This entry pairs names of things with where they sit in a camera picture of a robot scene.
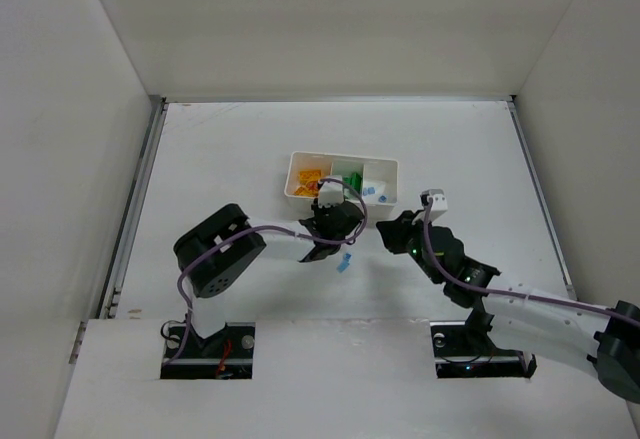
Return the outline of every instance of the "white cable connector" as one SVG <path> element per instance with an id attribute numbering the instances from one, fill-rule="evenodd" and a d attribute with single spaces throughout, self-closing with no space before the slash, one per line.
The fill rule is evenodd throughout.
<path id="1" fill-rule="evenodd" d="M 331 179 L 342 181 L 341 176 L 327 176 Z M 323 182 L 318 191 L 318 206 L 330 207 L 344 202 L 344 190 L 342 184 L 335 182 Z"/>
<path id="2" fill-rule="evenodd" d="M 431 222 L 449 210 L 447 198 L 442 189 L 427 189 L 420 194 L 420 199 L 422 200 L 422 205 L 425 207 L 429 204 L 429 200 L 431 200 L 431 214 L 429 215 Z M 413 219 L 414 224 L 418 221 L 424 221 L 424 212 L 416 215 Z"/>

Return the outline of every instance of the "black mounting base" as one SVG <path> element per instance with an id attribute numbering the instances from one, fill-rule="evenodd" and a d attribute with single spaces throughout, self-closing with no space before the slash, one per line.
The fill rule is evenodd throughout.
<path id="1" fill-rule="evenodd" d="M 166 330 L 171 340 L 165 344 L 163 362 L 177 352 L 185 327 L 178 324 Z M 160 379 L 251 379 L 255 330 L 254 323 L 230 323 L 204 341 L 191 332 L 180 357 L 162 366 Z M 224 370 L 218 371 L 229 343 L 231 353 L 224 360 Z"/>
<path id="2" fill-rule="evenodd" d="M 497 349 L 464 322 L 432 323 L 431 340 L 439 379 L 530 378 L 537 368 L 535 356 L 527 361 L 520 351 Z"/>

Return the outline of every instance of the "green object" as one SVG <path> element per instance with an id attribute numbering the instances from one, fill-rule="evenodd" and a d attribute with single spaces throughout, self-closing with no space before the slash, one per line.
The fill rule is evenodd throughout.
<path id="1" fill-rule="evenodd" d="M 360 192 L 362 191 L 362 176 L 357 172 L 354 172 L 353 174 L 351 174 L 351 181 L 349 182 L 349 184 L 356 191 L 358 191 L 358 194 L 360 194 Z"/>

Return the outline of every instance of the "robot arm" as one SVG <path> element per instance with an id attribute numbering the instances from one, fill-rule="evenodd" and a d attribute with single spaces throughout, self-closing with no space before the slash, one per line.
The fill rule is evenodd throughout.
<path id="1" fill-rule="evenodd" d="M 592 306 L 511 283 L 489 289 L 500 274 L 468 256 L 448 228 L 433 226 L 431 211 L 446 211 L 440 190 L 422 194 L 424 209 L 404 211 L 376 227 L 387 250 L 409 254 L 455 304 L 472 309 L 465 327 L 499 349 L 524 350 L 563 362 L 597 378 L 609 391 L 640 403 L 640 309 L 618 302 Z"/>
<path id="2" fill-rule="evenodd" d="M 349 244 L 349 234 L 355 238 L 362 232 L 366 213 L 344 200 L 344 183 L 332 176 L 323 181 L 307 219 L 276 224 L 249 218 L 240 206 L 228 204 L 178 239 L 173 250 L 193 291 L 187 301 L 189 328 L 199 340 L 213 340 L 226 327 L 223 293 L 258 255 L 320 261 Z M 185 297 L 181 281 L 179 290 Z"/>

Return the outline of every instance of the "orange object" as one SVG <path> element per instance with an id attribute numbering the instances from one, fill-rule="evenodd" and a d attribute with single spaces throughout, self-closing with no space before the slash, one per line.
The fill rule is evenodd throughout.
<path id="1" fill-rule="evenodd" d="M 320 169 L 309 169 L 298 173 L 298 181 L 300 181 L 300 184 L 318 181 L 320 178 L 322 178 L 322 171 Z"/>
<path id="2" fill-rule="evenodd" d="M 293 195 L 294 196 L 304 196 L 304 197 L 316 197 L 318 195 L 318 193 L 307 189 L 307 187 L 305 187 L 305 186 L 300 186 L 298 189 L 296 189 L 296 191 L 293 193 Z"/>

